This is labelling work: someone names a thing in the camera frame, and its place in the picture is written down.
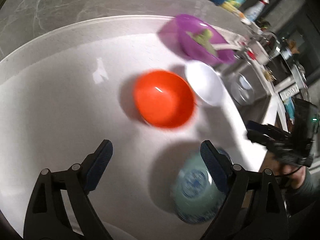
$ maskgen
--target black cable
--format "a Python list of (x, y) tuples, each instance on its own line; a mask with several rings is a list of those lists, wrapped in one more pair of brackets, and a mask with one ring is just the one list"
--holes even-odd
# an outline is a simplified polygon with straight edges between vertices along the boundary
[(292, 174), (296, 173), (298, 170), (301, 169), (302, 166), (300, 166), (299, 168), (297, 168), (295, 171), (290, 172), (288, 174), (284, 174), (284, 175), (276, 175), (275, 178), (279, 178), (279, 177), (287, 177), (287, 176), (291, 176)]

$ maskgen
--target teal object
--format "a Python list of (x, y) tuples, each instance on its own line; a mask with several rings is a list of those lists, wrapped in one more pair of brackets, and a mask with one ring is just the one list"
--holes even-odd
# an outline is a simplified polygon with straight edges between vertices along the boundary
[(180, 170), (172, 197), (177, 216), (186, 223), (197, 224), (214, 218), (226, 195), (217, 189), (198, 152)]

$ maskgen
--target bowl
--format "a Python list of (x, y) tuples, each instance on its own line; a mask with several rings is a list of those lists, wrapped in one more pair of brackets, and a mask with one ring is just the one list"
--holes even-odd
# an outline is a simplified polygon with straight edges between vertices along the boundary
[(228, 43), (220, 33), (204, 21), (188, 14), (181, 14), (176, 17), (178, 27), (178, 40), (183, 51), (193, 59), (200, 60), (211, 66), (226, 63), (232, 64), (235, 61), (235, 53), (231, 49), (217, 50), (218, 57), (210, 54), (204, 47), (195, 42), (187, 32), (200, 34), (204, 29), (209, 29), (213, 36), (211, 44)]
[[(224, 150), (217, 150), (232, 163)], [(214, 218), (226, 195), (216, 187), (198, 152), (180, 170), (172, 186), (172, 197), (177, 216), (186, 223), (197, 224)]]
[(156, 127), (179, 127), (191, 118), (195, 110), (195, 95), (188, 83), (165, 70), (154, 70), (140, 76), (133, 97), (142, 117)]
[(193, 91), (210, 106), (221, 105), (224, 86), (214, 69), (198, 60), (185, 65), (185, 76)]

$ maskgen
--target white bowl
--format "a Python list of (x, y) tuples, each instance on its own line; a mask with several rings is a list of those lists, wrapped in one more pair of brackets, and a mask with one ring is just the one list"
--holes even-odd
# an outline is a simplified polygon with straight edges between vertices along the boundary
[(209, 65), (190, 60), (185, 65), (185, 76), (194, 92), (210, 106), (219, 106), (223, 95), (220, 77)]

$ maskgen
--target orange bowl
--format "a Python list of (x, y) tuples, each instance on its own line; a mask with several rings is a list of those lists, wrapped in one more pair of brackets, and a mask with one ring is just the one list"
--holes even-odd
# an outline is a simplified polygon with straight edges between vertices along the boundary
[(154, 70), (140, 76), (133, 97), (142, 117), (161, 128), (183, 125), (195, 109), (196, 98), (188, 83), (165, 70)]

